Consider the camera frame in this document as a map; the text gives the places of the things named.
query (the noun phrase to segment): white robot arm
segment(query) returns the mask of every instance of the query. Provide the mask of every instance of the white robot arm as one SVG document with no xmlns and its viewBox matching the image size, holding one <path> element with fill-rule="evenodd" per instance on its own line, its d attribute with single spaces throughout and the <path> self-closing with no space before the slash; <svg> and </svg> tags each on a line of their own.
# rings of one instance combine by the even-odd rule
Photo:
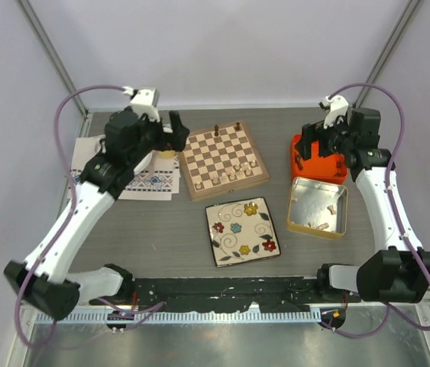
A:
<svg viewBox="0 0 430 367">
<path fill-rule="evenodd" d="M 152 151 L 182 151 L 186 145 L 189 130 L 177 112 L 170 111 L 170 127 L 163 126 L 155 89 L 126 87 L 125 94 L 131 97 L 129 107 L 111 116 L 105 126 L 105 149 L 86 164 L 80 183 L 72 188 L 76 208 L 66 228 L 42 258 L 44 247 L 70 214 L 71 203 L 22 263 L 10 261 L 5 268 L 6 278 L 18 292 L 24 276 L 40 259 L 24 299 L 55 320 L 65 318 L 79 302 L 108 296 L 118 302 L 131 295 L 133 277 L 116 265 L 80 274 L 70 274 L 70 265 L 99 218 L 149 164 Z"/>
<path fill-rule="evenodd" d="M 321 157 L 342 154 L 352 180 L 362 193 L 374 233 L 375 254 L 361 266 L 323 264 L 318 270 L 318 285 L 359 293 L 363 300 L 382 302 L 419 302 L 428 282 L 417 265 L 403 236 L 419 253 L 430 273 L 430 252 L 416 237 L 406 216 L 396 184 L 396 172 L 390 171 L 386 185 L 386 167 L 391 153 L 378 148 L 380 113 L 374 109 L 352 109 L 343 96 L 326 97 L 320 106 L 329 113 L 323 122 L 305 125 L 295 149 L 302 159 L 311 158 L 311 144 L 319 142 Z M 388 190 L 392 190 L 397 213 L 405 227 L 400 234 Z"/>
</svg>

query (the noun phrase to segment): white ruler strip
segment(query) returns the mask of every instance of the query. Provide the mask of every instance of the white ruler strip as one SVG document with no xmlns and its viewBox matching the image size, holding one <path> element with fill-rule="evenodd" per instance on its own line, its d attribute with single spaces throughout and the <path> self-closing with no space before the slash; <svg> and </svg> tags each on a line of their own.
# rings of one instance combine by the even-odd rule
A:
<svg viewBox="0 0 430 367">
<path fill-rule="evenodd" d="M 145 317 L 139 315 L 135 320 L 108 320 L 112 312 L 109 307 L 75 310 L 59 324 L 78 323 L 108 323 L 129 324 L 137 323 Z M 52 318 L 44 313 L 38 313 L 35 325 L 52 323 Z M 243 313 L 171 313 L 157 312 L 145 324 L 203 324 L 203 323 L 315 323 L 322 321 L 319 308 L 311 308 L 309 312 L 261 313 L 257 308 L 251 307 Z"/>
</svg>

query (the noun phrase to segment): metal tin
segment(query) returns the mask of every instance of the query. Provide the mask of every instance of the metal tin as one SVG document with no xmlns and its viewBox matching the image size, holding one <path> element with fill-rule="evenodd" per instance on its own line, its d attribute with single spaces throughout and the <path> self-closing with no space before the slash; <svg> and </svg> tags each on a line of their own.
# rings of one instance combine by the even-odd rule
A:
<svg viewBox="0 0 430 367">
<path fill-rule="evenodd" d="M 296 177 L 289 198 L 288 229 L 326 239 L 341 238 L 347 230 L 347 198 L 345 186 Z"/>
</svg>

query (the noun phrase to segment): gray wooden table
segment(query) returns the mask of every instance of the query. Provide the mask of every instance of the gray wooden table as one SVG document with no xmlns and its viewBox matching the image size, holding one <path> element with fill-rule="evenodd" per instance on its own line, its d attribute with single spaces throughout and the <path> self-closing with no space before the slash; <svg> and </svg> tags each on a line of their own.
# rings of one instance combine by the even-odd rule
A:
<svg viewBox="0 0 430 367">
<path fill-rule="evenodd" d="M 97 112 L 89 136 L 103 133 L 109 113 Z M 136 277 L 237 277 L 315 275 L 325 262 L 360 265 L 373 254 L 373 232 L 364 201 L 350 179 L 348 231 L 338 241 L 286 229 L 289 144 L 305 123 L 322 119 L 319 109 L 228 109 L 181 111 L 183 124 L 195 131 L 245 119 L 270 172 L 268 183 L 194 203 L 184 177 L 172 201 L 119 200 L 99 220 L 76 256 L 71 271 L 90 271 L 114 263 Z M 204 209 L 232 200 L 267 199 L 282 255 L 266 261 L 216 268 Z"/>
</svg>

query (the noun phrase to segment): orange container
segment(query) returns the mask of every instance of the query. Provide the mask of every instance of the orange container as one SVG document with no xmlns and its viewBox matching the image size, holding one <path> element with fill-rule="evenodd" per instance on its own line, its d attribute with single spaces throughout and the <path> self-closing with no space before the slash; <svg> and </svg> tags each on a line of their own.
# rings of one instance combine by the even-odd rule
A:
<svg viewBox="0 0 430 367">
<path fill-rule="evenodd" d="M 340 154 L 332 154 L 329 157 L 321 158 L 318 156 L 318 142 L 312 144 L 312 157 L 307 161 L 300 160 L 303 167 L 299 169 L 296 157 L 299 152 L 294 145 L 301 139 L 301 134 L 296 134 L 291 141 L 291 180 L 295 177 L 305 177 L 311 180 L 329 182 L 330 184 L 342 185 L 347 178 L 348 170 L 345 167 L 344 157 Z"/>
</svg>

